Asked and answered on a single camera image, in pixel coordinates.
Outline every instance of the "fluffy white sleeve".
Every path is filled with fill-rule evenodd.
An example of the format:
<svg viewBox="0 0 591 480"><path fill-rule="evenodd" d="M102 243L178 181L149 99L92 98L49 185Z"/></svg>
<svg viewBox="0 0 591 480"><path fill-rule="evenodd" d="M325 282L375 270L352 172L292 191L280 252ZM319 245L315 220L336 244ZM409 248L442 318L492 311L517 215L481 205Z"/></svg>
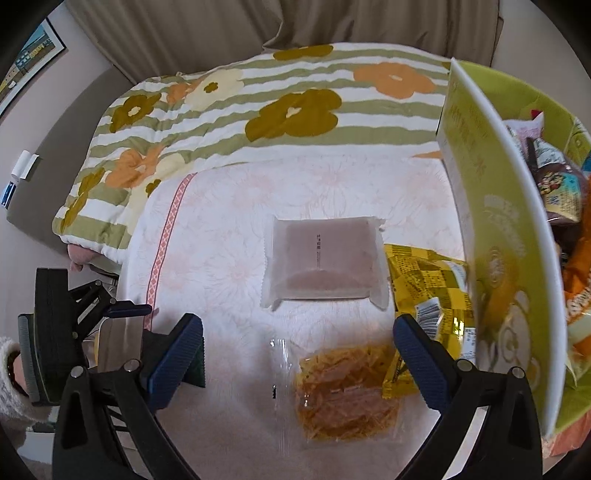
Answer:
<svg viewBox="0 0 591 480"><path fill-rule="evenodd" d="M8 377L8 357L18 351L18 343L0 337L0 424L15 448L24 443L26 428L44 421L50 412L49 408L33 407L29 399L12 386Z"/></svg>

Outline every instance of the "wall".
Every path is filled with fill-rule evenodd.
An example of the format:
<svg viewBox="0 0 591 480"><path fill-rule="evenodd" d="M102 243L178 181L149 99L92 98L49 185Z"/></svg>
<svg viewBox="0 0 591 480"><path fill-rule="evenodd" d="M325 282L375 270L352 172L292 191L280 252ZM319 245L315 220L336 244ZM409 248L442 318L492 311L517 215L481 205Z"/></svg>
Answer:
<svg viewBox="0 0 591 480"><path fill-rule="evenodd" d="M90 83L109 68L76 24L65 5L57 7L49 20L66 50L39 72L0 118L0 186L23 150L34 152L66 108ZM17 316L31 312L37 267L67 268L69 259L59 255L14 228L0 212L0 336L18 339ZM81 284L91 274L85 269L70 281Z"/></svg>
<svg viewBox="0 0 591 480"><path fill-rule="evenodd" d="M501 0L501 15L493 68L539 88L591 130L591 79L562 34L530 0Z"/></svg>

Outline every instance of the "snack package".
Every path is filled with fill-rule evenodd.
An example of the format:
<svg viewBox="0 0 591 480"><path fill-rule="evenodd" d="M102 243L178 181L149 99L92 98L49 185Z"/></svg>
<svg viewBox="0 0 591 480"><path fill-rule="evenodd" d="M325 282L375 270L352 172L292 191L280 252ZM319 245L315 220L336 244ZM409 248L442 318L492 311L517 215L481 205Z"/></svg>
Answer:
<svg viewBox="0 0 591 480"><path fill-rule="evenodd" d="M504 120L503 123L509 129L509 133L519 141L520 150L525 156L527 139L540 138L544 132L544 112L533 120Z"/></svg>
<svg viewBox="0 0 591 480"><path fill-rule="evenodd" d="M433 250L385 245L396 315L411 314L432 340L454 358L476 362L476 328L467 293L466 264ZM395 353L382 395L395 398L415 393L417 386Z"/></svg>
<svg viewBox="0 0 591 480"><path fill-rule="evenodd" d="M587 197L581 227L581 236L562 272L569 358L577 379L591 366L591 197Z"/></svg>
<svg viewBox="0 0 591 480"><path fill-rule="evenodd" d="M265 233L261 306L281 300L362 299L388 307L388 266L376 217L278 220Z"/></svg>
<svg viewBox="0 0 591 480"><path fill-rule="evenodd" d="M551 225L581 220L587 199L587 180L579 167L541 138L527 140L528 165L534 175Z"/></svg>
<svg viewBox="0 0 591 480"><path fill-rule="evenodd" d="M315 446L394 433L400 403L382 398L382 382L394 357L391 344L309 355L284 339L273 340L271 347L278 366L274 398L284 453L296 441Z"/></svg>

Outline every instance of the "clear plastic bag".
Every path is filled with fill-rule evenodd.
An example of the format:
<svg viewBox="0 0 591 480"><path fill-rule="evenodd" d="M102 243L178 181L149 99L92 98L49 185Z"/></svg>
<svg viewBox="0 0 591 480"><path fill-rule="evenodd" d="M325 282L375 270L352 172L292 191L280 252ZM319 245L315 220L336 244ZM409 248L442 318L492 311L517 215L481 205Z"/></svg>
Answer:
<svg viewBox="0 0 591 480"><path fill-rule="evenodd" d="M382 397L392 344L323 349L306 355L271 341L275 420L282 453L334 442L397 436L400 400Z"/></svg>
<svg viewBox="0 0 591 480"><path fill-rule="evenodd" d="M362 299L388 307L388 264L376 217L272 218L261 306L281 300Z"/></svg>

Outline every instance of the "floral comforter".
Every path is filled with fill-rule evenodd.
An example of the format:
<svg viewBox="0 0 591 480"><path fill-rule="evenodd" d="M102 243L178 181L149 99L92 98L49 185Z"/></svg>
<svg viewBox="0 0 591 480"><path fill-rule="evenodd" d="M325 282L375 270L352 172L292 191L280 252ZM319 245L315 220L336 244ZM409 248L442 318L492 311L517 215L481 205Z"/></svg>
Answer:
<svg viewBox="0 0 591 480"><path fill-rule="evenodd" d="M415 48L343 43L147 79L100 120L53 231L122 264L150 194L170 177L369 145L393 163L437 156L448 74L447 59Z"/></svg>

